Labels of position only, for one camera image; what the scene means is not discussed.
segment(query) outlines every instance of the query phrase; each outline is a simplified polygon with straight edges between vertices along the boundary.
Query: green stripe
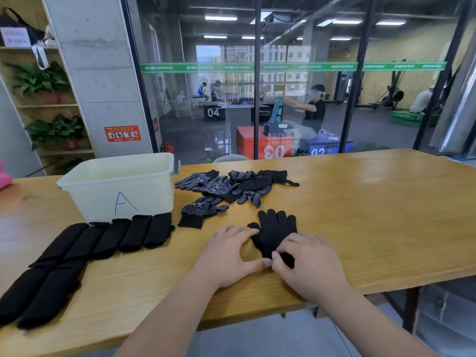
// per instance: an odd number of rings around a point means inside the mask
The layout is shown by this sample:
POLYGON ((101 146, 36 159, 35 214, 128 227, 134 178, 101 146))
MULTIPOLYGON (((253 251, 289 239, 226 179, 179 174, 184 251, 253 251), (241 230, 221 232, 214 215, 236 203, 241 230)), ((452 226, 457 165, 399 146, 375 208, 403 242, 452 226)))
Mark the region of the green stripe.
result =
MULTIPOLYGON (((140 64, 143 74, 162 73, 253 73, 254 63, 144 63, 140 64)), ((366 62, 364 71, 440 71, 446 62, 366 62)), ((356 62, 263 62, 260 72, 276 73, 287 71, 355 71, 356 62)))

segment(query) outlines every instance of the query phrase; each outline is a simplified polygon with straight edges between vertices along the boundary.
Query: fire extinguisher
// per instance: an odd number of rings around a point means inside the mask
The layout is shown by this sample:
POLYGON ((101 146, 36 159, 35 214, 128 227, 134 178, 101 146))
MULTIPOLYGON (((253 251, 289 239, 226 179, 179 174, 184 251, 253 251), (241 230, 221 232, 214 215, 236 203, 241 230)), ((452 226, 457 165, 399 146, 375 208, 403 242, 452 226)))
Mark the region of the fire extinguisher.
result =
POLYGON ((172 146, 172 143, 169 142, 169 141, 163 143, 160 146, 160 151, 162 153, 172 153, 172 154, 174 154, 174 152, 175 152, 174 147, 172 146))

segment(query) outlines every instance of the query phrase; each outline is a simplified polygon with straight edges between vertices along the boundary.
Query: table leg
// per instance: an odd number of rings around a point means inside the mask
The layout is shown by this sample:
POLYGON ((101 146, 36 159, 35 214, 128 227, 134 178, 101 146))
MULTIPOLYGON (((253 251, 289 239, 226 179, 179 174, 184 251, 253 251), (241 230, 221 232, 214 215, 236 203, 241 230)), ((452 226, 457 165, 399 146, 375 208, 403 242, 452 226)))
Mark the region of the table leg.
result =
POLYGON ((407 290, 407 300, 405 301, 405 310, 403 311, 402 328, 415 334, 418 317, 418 295, 420 287, 409 288, 407 290))

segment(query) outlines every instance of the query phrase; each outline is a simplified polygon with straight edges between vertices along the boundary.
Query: hand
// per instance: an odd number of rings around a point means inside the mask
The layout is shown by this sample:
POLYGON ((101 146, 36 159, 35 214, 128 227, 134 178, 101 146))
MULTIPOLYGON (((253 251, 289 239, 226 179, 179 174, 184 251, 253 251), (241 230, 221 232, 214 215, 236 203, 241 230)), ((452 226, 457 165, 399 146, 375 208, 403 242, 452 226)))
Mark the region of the hand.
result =
POLYGON ((271 266, 271 259, 261 258, 243 262, 239 255, 241 245, 259 230, 223 226, 214 234, 198 258, 192 273, 205 279, 218 289, 238 282, 248 274, 258 272, 271 266))
POLYGON ((278 246, 273 270, 305 300, 321 305, 350 288, 337 252, 321 236, 292 233, 278 246), (284 264, 279 253, 294 257, 294 268, 284 264))

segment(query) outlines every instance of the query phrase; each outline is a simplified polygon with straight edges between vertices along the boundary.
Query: plastic bin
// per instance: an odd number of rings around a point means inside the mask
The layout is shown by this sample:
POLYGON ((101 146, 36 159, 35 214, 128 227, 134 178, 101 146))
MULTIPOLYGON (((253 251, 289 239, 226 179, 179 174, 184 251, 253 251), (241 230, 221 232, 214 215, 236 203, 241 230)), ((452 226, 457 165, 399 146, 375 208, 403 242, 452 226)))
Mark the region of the plastic bin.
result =
POLYGON ((131 219, 173 209, 173 166, 170 153, 93 159, 78 164, 57 184, 88 223, 131 219))

